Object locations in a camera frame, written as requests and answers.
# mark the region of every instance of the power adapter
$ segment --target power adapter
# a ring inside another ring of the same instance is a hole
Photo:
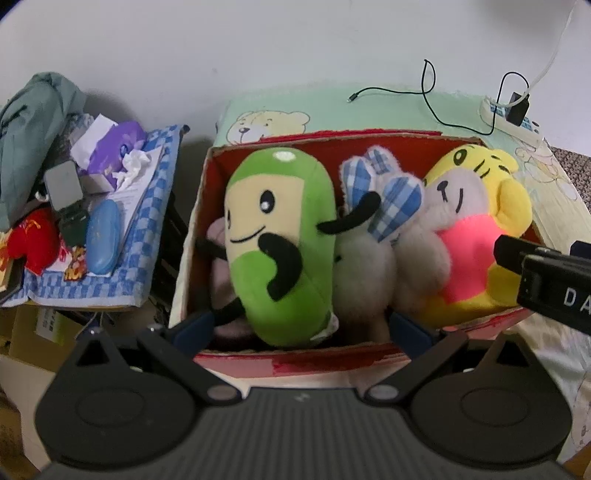
[[[513,103],[516,100],[519,100],[519,98],[521,98],[521,95],[519,93],[513,92],[513,95],[511,95],[511,101],[509,103]],[[523,119],[525,118],[526,114],[527,114],[527,110],[530,107],[530,103],[529,103],[529,98],[530,96],[527,95],[522,101],[520,101],[518,104],[509,107],[507,109],[507,113],[505,115],[505,119],[513,124],[516,125],[518,127],[521,126],[521,124],[523,123]]]

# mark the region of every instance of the pink plush toy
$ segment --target pink plush toy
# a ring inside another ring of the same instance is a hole
[[[219,245],[225,245],[224,218],[219,218],[207,229],[207,238]],[[230,267],[228,262],[214,259],[212,262],[212,276],[210,279],[210,291],[212,308],[221,309],[236,298],[236,293],[230,280]],[[238,318],[227,325],[216,327],[214,342],[220,348],[245,349],[249,343],[256,341],[251,326],[244,317]]]

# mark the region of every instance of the black cable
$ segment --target black cable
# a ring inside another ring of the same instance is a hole
[[[425,75],[427,73],[427,66],[431,67],[431,70],[433,71],[433,84],[431,85],[431,88],[429,88],[429,90],[425,90]],[[530,87],[530,83],[527,81],[527,79],[519,72],[507,72],[503,75],[503,78],[501,79],[501,85],[499,87],[499,93],[496,96],[496,102],[499,103],[499,100],[501,99],[501,93],[503,91],[503,85],[505,84],[505,79],[509,76],[509,75],[517,75],[519,77],[521,77],[525,84],[527,85],[527,87]],[[435,83],[437,80],[437,76],[435,73],[435,66],[433,65],[433,63],[431,63],[429,60],[425,59],[425,65],[423,67],[423,74],[421,75],[421,91],[420,92],[400,92],[397,90],[390,90],[387,88],[382,88],[382,87],[366,87],[363,88],[361,90],[359,90],[358,92],[355,92],[353,95],[351,95],[349,97],[349,99],[347,100],[348,102],[353,102],[361,93],[366,92],[367,90],[381,90],[383,92],[388,92],[388,93],[398,93],[401,95],[422,95],[423,99],[425,100],[425,104],[427,105],[427,107],[429,108],[429,110],[431,111],[431,114],[433,114],[435,120],[437,120],[440,124],[445,125],[446,127],[453,127],[453,128],[463,128],[465,130],[469,130],[471,132],[474,132],[478,135],[482,135],[484,137],[488,137],[489,135],[492,135],[492,133],[495,131],[495,121],[496,121],[496,112],[498,110],[498,107],[495,105],[495,109],[492,112],[492,125],[491,125],[491,131],[490,132],[480,132],[478,130],[475,130],[471,127],[466,127],[464,125],[457,125],[457,124],[448,124],[447,122],[444,122],[443,120],[441,120],[437,114],[435,113],[435,110],[433,110],[433,107],[431,107],[431,104],[429,103],[429,100],[427,99],[427,94],[431,93],[433,91],[433,89],[435,88]]]

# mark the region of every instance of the tissue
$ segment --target tissue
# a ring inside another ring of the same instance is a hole
[[[117,190],[125,190],[139,175],[144,165],[150,163],[150,157],[146,152],[141,150],[132,150],[125,154],[121,161],[123,168],[126,171],[111,172],[113,178],[117,181]]]

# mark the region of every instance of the white bunny plush toy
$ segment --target white bunny plush toy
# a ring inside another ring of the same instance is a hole
[[[372,219],[336,237],[333,308],[349,343],[389,341],[385,311],[397,286],[397,259],[391,242],[420,212],[423,183],[404,173],[387,149],[374,146],[340,166],[344,213],[366,192],[382,203]]]

